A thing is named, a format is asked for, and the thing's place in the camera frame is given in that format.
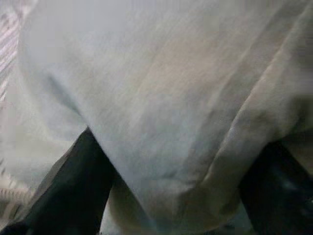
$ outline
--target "white fabric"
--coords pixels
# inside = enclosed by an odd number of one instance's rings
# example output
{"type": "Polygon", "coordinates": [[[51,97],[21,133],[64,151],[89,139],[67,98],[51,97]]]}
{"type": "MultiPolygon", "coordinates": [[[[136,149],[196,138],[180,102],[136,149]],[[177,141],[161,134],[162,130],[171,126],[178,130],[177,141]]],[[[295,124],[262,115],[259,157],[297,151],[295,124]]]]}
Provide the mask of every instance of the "white fabric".
{"type": "Polygon", "coordinates": [[[311,0],[42,0],[7,167],[36,185],[88,125],[121,176],[102,234],[211,230],[261,149],[313,126],[312,27],[311,0]]]}

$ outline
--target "crease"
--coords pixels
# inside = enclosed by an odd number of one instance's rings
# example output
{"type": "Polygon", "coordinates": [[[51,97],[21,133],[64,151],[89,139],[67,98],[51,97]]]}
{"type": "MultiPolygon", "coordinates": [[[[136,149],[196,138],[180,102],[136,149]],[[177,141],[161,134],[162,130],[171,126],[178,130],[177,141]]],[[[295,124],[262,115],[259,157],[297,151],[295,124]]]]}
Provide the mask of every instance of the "crease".
{"type": "MultiPolygon", "coordinates": [[[[179,228],[180,225],[183,222],[183,218],[185,218],[185,214],[187,211],[187,208],[190,204],[191,198],[194,195],[196,189],[199,188],[199,186],[205,181],[205,179],[207,178],[207,176],[210,174],[210,172],[212,171],[212,166],[214,165],[214,162],[216,161],[216,159],[219,157],[219,153],[221,152],[223,146],[225,145],[225,142],[227,141],[231,130],[233,130],[233,126],[234,126],[234,122],[237,120],[241,110],[243,109],[243,107],[245,106],[245,104],[248,102],[248,100],[250,99],[251,95],[253,94],[253,91],[256,89],[257,85],[263,81],[266,78],[266,74],[267,72],[272,68],[272,62],[275,61],[277,59],[277,57],[279,56],[282,48],[284,48],[286,41],[289,40],[290,36],[293,35],[293,29],[295,28],[295,26],[299,23],[299,21],[302,19],[303,15],[305,15],[306,11],[308,11],[308,8],[310,7],[310,5],[312,5],[313,3],[308,1],[306,3],[306,6],[303,7],[302,12],[298,15],[297,19],[294,21],[294,23],[292,24],[292,26],[289,29],[289,32],[287,33],[287,35],[285,36],[284,40],[281,43],[281,46],[278,48],[278,50],[274,53],[274,56],[272,57],[272,59],[270,60],[270,62],[268,63],[267,67],[264,69],[264,71],[262,72],[262,74],[260,75],[259,79],[255,82],[255,84],[253,85],[249,95],[247,96],[247,98],[244,100],[244,102],[242,103],[242,105],[240,106],[240,108],[238,109],[238,112],[235,115],[235,118],[232,120],[231,124],[230,124],[230,128],[229,130],[226,132],[223,140],[220,143],[220,146],[218,148],[217,153],[215,154],[215,156],[213,157],[212,161],[210,161],[210,164],[207,167],[207,171],[205,173],[205,175],[203,176],[202,179],[200,179],[195,185],[194,187],[191,189],[191,191],[189,192],[189,196],[188,196],[188,200],[186,200],[186,203],[184,205],[184,208],[182,210],[182,216],[180,217],[180,221],[176,224],[175,228],[179,228]]],[[[282,7],[280,7],[277,12],[279,12],[285,5],[282,5],[282,7]]],[[[247,53],[245,54],[245,56],[243,57],[242,61],[244,60],[244,58],[248,55],[249,51],[251,50],[252,46],[254,45],[254,43],[252,43],[251,47],[249,48],[249,50],[247,50],[247,53]]]]}

